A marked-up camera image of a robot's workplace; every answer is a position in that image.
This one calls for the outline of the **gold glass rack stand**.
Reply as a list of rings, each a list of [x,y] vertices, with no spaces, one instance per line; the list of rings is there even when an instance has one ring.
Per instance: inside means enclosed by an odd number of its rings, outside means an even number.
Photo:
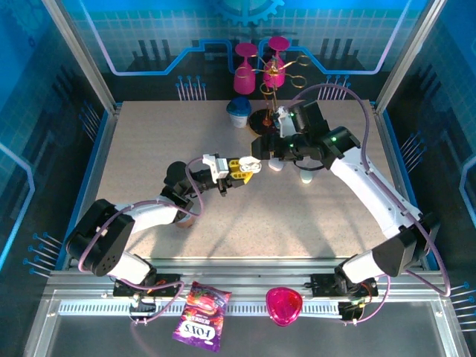
[[[310,64],[310,62],[311,62],[310,58],[307,55],[301,54],[301,55],[298,55],[296,59],[290,62],[284,61],[285,70],[287,70],[287,68],[292,65],[307,67]],[[263,69],[259,69],[258,71],[263,74]],[[286,72],[285,82],[286,81],[289,81],[291,85],[297,89],[303,89],[307,85],[307,79],[301,74],[290,74]],[[259,85],[259,91],[264,97],[266,106],[264,109],[258,109],[257,111],[253,112],[248,118],[248,125],[250,126],[251,130],[257,135],[273,133],[273,132],[276,132],[277,130],[274,123],[273,116],[278,107],[277,105],[278,89],[268,90],[265,84],[263,83],[263,81]]]

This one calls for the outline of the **white cup with blue lid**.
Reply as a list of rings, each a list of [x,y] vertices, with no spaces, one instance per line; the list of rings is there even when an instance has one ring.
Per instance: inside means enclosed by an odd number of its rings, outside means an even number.
[[[246,97],[235,97],[226,106],[226,111],[236,128],[245,128],[251,114],[250,101]]]

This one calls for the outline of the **pink wine glass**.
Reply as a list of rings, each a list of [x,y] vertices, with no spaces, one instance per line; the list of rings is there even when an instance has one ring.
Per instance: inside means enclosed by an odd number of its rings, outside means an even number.
[[[280,88],[285,82],[285,63],[280,55],[289,48],[290,43],[285,37],[273,36],[268,41],[268,46],[271,49],[271,57],[263,66],[263,83],[268,90],[272,90]]]
[[[258,49],[252,43],[243,42],[235,47],[235,51],[242,57],[242,62],[235,70],[234,91],[242,95],[248,95],[255,90],[256,86],[256,74],[248,60],[257,55]]]

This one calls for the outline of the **black controller board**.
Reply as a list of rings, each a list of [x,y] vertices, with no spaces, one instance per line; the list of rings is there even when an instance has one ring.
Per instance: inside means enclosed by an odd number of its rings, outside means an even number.
[[[338,314],[342,321],[353,324],[363,318],[366,305],[364,301],[339,302]]]
[[[157,312],[157,306],[154,302],[144,303],[142,296],[134,294],[129,305],[129,318],[138,325],[147,324],[147,321]]]

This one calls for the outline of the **pink heart-shaped bowl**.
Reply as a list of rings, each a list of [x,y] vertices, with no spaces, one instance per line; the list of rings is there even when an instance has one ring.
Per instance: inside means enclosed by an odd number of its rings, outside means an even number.
[[[266,308],[270,319],[279,327],[293,324],[303,307],[301,294],[286,287],[276,287],[266,293]]]

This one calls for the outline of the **purple candy bag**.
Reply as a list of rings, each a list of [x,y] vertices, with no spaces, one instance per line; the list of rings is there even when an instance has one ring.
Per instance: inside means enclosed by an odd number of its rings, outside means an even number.
[[[231,292],[194,281],[172,338],[218,353],[231,295]]]

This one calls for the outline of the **aluminium table side rail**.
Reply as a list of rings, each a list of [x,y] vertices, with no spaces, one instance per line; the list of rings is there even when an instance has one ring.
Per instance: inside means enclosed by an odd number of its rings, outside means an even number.
[[[100,120],[100,127],[97,132],[97,137],[92,147],[91,155],[89,157],[86,171],[77,195],[77,200],[71,214],[71,219],[65,235],[64,251],[66,251],[66,244],[73,232],[76,224],[81,220],[84,213],[94,203],[100,182],[103,176],[103,171],[106,165],[106,160],[109,154],[109,149],[112,143],[117,116],[105,112]]]
[[[379,135],[384,147],[390,174],[396,190],[412,205],[418,206],[414,190],[412,188],[406,166],[404,164],[395,132],[386,111],[379,114],[376,110],[376,102],[370,101]]]

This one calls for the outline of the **aluminium frame cross rail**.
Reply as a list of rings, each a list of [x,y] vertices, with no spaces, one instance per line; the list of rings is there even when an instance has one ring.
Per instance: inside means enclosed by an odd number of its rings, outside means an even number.
[[[332,274],[341,259],[313,258],[170,258],[149,259],[148,263],[159,274],[179,274],[190,288],[193,281],[230,291],[241,299],[260,300],[272,287],[296,289],[306,299],[312,293],[304,288],[312,274]],[[58,292],[77,298],[99,298],[112,294],[109,277],[96,277],[91,272],[80,272],[75,267],[53,271],[47,280],[45,292]]]

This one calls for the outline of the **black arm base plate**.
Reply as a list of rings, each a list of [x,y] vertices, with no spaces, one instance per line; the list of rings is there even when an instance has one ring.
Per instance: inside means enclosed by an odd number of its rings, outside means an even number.
[[[151,274],[142,283],[141,286],[160,286],[167,283],[177,282],[181,278],[180,274]],[[165,289],[141,290],[131,287],[124,282],[115,281],[113,296],[116,298],[131,298],[134,294],[147,298],[172,298],[179,290],[179,286],[171,286]]]
[[[312,290],[314,298],[324,297],[377,297],[379,290],[374,278],[352,283],[339,274],[311,274],[305,287]]]

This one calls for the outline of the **aluminium frame post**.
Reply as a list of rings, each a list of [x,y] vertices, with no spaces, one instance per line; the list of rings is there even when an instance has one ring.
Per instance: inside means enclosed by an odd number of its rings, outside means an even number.
[[[118,115],[120,110],[116,101],[62,2],[60,0],[41,1],[104,109],[109,114]]]
[[[421,51],[423,44],[436,24],[447,1],[448,0],[428,0],[407,42],[403,46],[395,66],[377,97],[375,104],[376,114],[382,115],[384,110],[386,110],[412,63]]]

